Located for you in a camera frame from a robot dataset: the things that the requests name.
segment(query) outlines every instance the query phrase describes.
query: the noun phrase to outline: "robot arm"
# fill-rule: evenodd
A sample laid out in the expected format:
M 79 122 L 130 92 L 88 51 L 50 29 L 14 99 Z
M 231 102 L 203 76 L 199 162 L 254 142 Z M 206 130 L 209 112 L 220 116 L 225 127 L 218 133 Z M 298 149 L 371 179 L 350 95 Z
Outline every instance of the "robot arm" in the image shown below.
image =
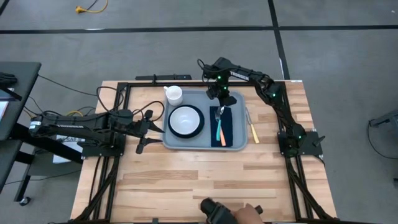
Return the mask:
M 163 133 L 151 120 L 153 111 L 147 110 L 139 121 L 133 121 L 130 110 L 112 113 L 93 114 L 84 117 L 40 114 L 32 118 L 29 133 L 33 137 L 49 137 L 56 134 L 86 139 L 78 142 L 81 147 L 110 147 L 114 145 L 115 133 L 140 138 L 136 153 L 141 154 L 144 146 L 162 142 L 158 139 L 145 138 L 148 129 Z
M 286 145 L 292 152 L 289 157 L 296 155 L 296 149 L 302 145 L 307 134 L 304 128 L 295 122 L 287 102 L 284 101 L 283 85 L 274 82 L 264 73 L 234 65 L 223 57 L 220 57 L 213 65 L 203 65 L 201 68 L 204 78 L 216 80 L 208 85 L 206 93 L 210 99 L 218 98 L 220 106 L 230 106 L 236 103 L 236 99 L 229 95 L 229 77 L 236 77 L 254 85 L 256 93 L 265 104 L 273 107 L 286 129 Z

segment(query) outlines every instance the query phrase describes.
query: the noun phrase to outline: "white cup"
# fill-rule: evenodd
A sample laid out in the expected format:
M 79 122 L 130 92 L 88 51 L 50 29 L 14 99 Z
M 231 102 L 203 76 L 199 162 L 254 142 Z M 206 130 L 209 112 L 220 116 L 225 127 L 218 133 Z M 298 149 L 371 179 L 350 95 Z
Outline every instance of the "white cup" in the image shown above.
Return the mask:
M 173 106 L 178 106 L 182 103 L 182 89 L 178 86 L 164 86 L 164 92 L 167 97 L 167 101 Z

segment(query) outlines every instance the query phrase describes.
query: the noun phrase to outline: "wooden table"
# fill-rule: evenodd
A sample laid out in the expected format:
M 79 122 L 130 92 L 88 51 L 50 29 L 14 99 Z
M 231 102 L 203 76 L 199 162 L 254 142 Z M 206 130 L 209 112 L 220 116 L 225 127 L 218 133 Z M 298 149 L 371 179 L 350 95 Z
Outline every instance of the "wooden table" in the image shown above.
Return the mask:
M 105 81 L 103 86 L 116 88 L 117 83 Z M 305 129 L 311 130 L 314 126 L 303 83 L 286 81 L 286 87 L 293 117 Z M 260 100 L 253 87 L 230 89 L 244 95 L 260 144 L 254 143 L 249 126 L 248 145 L 239 152 L 175 151 L 166 149 L 163 144 L 150 144 L 143 154 L 138 155 L 135 153 L 138 139 L 127 137 L 119 165 L 111 222 L 151 222 L 152 218 L 159 218 L 160 222 L 203 222 L 205 215 L 199 204 L 207 197 L 232 210 L 245 203 L 261 205 L 264 221 L 295 220 L 285 161 L 279 153 L 275 112 Z M 100 97 L 108 108 L 113 107 L 115 91 L 102 89 Z M 134 87 L 129 109 L 163 99 L 162 87 Z M 154 118 L 160 115 L 160 105 L 153 105 L 151 109 Z M 96 112 L 104 112 L 104 109 L 98 105 Z M 155 123 L 162 127 L 161 121 Z M 160 134 L 150 131 L 147 137 L 160 138 Z M 302 156 L 302 160 L 309 191 L 325 211 L 335 217 L 323 164 L 313 156 Z M 96 157 L 84 161 L 72 218 L 88 205 L 96 161 Z M 298 197 L 305 217 L 299 190 Z M 106 199 L 105 195 L 100 218 L 104 217 Z

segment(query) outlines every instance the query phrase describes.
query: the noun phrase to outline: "plastic tray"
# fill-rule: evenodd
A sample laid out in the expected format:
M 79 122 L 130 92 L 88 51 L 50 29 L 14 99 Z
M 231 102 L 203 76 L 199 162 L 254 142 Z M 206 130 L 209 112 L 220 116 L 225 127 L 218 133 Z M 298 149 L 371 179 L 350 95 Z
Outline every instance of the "plastic tray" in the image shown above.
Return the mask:
M 246 127 L 245 102 L 243 95 L 232 91 L 231 96 L 237 99 L 235 105 L 230 106 L 233 120 L 233 145 L 231 147 L 212 147 L 210 136 L 210 107 L 219 106 L 217 99 L 210 100 L 204 90 L 182 89 L 183 101 L 181 105 L 196 106 L 205 117 L 203 130 L 195 137 L 189 139 L 179 138 L 173 135 L 167 124 L 169 114 L 176 108 L 165 100 L 165 113 L 163 119 L 162 140 L 165 147 L 179 150 L 224 150 L 239 151 L 248 144 L 248 129 Z

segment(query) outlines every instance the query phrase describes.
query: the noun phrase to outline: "black desk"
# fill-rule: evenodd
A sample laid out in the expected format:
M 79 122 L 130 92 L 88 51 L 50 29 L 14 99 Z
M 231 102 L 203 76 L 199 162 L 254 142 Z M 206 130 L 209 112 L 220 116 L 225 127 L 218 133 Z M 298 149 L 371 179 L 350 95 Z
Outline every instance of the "black desk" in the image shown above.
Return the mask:
M 21 101 L 11 101 L 0 120 L 0 192 L 10 173 L 14 161 L 28 164 L 34 163 L 35 156 L 19 151 L 23 142 L 45 149 L 52 154 L 82 164 L 81 153 L 50 138 L 33 138 L 29 129 L 17 123 L 25 103 L 33 89 L 41 63 L 37 62 L 0 62 L 0 72 L 13 74 L 17 83 L 10 88 L 22 97 Z M 24 174 L 15 201 L 21 201 L 29 183 L 29 168 Z

